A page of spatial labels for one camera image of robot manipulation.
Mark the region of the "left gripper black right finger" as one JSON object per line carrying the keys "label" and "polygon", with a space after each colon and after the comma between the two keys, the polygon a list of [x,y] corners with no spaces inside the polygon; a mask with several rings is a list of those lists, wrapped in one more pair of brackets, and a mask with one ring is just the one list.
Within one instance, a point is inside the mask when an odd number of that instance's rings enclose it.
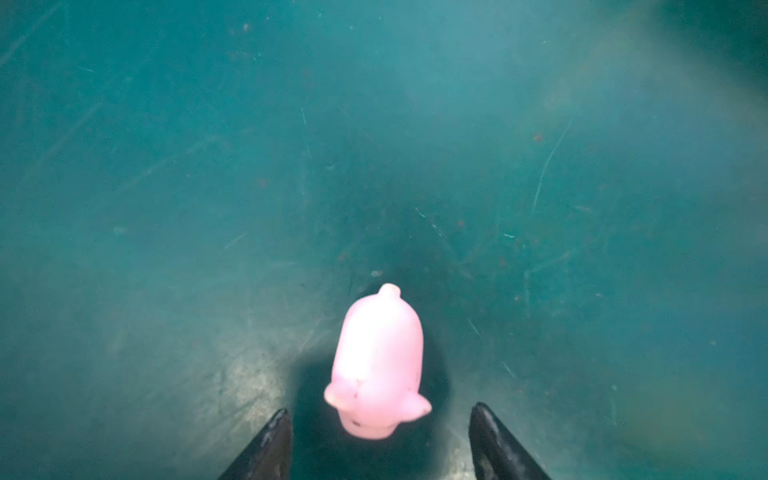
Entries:
{"label": "left gripper black right finger", "polygon": [[472,407],[468,435],[477,480],[550,480],[487,404]]}

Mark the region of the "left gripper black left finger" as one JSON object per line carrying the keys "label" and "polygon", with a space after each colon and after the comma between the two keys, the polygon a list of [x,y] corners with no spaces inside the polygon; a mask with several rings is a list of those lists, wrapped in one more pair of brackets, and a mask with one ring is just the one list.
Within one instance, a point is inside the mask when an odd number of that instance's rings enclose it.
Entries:
{"label": "left gripper black left finger", "polygon": [[262,427],[219,480],[289,480],[293,453],[293,423],[281,408]]}

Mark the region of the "pink toy pig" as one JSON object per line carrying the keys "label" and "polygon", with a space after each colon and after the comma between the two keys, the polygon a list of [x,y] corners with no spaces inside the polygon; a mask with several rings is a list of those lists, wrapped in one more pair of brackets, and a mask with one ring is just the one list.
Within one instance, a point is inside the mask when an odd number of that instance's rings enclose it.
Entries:
{"label": "pink toy pig", "polygon": [[385,283],[347,311],[324,400],[348,434],[383,440],[432,412],[420,394],[423,359],[419,316],[398,286]]}

